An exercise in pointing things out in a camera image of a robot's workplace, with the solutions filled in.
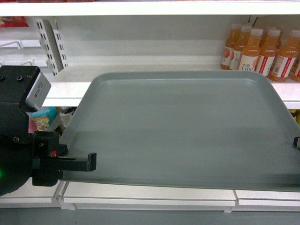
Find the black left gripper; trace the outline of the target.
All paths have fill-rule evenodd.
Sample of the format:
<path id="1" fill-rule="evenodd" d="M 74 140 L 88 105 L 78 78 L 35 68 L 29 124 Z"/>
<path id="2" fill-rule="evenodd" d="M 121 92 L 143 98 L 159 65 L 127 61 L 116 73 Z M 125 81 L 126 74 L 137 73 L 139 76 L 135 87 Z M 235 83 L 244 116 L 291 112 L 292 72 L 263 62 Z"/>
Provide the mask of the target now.
<path id="1" fill-rule="evenodd" d="M 62 178 L 64 171 L 92 172 L 97 167 L 97 154 L 87 158 L 62 157 L 67 155 L 66 145 L 59 143 L 56 132 L 29 133 L 28 143 L 17 142 L 0 135 L 0 194 L 16 191 L 31 177 L 34 186 L 52 187 Z"/>

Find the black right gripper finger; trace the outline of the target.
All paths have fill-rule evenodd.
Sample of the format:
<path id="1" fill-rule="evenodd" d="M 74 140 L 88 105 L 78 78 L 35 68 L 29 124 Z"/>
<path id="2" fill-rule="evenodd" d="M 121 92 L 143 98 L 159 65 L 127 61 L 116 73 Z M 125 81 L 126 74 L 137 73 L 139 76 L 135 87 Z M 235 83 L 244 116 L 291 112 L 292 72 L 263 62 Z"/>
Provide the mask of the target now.
<path id="1" fill-rule="evenodd" d="M 294 138 L 293 147 L 300 150 L 300 137 L 295 137 Z"/>

